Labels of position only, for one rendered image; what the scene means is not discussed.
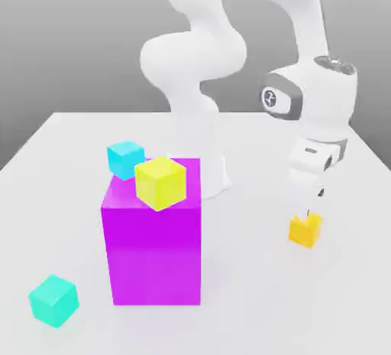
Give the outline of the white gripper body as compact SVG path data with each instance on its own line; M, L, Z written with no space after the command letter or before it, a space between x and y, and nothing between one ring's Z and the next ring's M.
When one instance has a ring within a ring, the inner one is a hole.
M289 168L289 203L293 210L312 210L324 187L324 176Z

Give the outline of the small orange cube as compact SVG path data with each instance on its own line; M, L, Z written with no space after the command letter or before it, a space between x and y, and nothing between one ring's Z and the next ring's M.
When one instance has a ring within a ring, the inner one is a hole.
M306 218L295 215L290 221L289 239L302 246L312 248L319 238L323 217L309 213Z

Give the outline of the small yellow cube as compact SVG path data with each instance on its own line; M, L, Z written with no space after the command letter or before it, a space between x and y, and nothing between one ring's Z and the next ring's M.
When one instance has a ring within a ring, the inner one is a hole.
M157 157L134 168L137 197L154 211L186 199L186 168L168 157Z

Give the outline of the small cyan cube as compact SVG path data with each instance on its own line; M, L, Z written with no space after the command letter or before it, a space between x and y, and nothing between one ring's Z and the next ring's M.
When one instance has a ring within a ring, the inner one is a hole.
M134 168L145 161L144 148L132 141L123 141L107 147L110 171L121 180L134 177Z

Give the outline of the small teal cube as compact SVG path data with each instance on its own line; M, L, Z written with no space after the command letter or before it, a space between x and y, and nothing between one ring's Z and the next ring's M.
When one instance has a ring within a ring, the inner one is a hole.
M33 316L53 328L59 328L79 307L76 286L65 279L50 274L28 299Z

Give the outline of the large magenta box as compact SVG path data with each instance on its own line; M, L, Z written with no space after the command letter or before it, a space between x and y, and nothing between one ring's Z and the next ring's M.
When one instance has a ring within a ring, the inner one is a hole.
M186 199L154 211L133 179L114 176L101 205L114 305L200 305L202 199L200 161L186 168Z

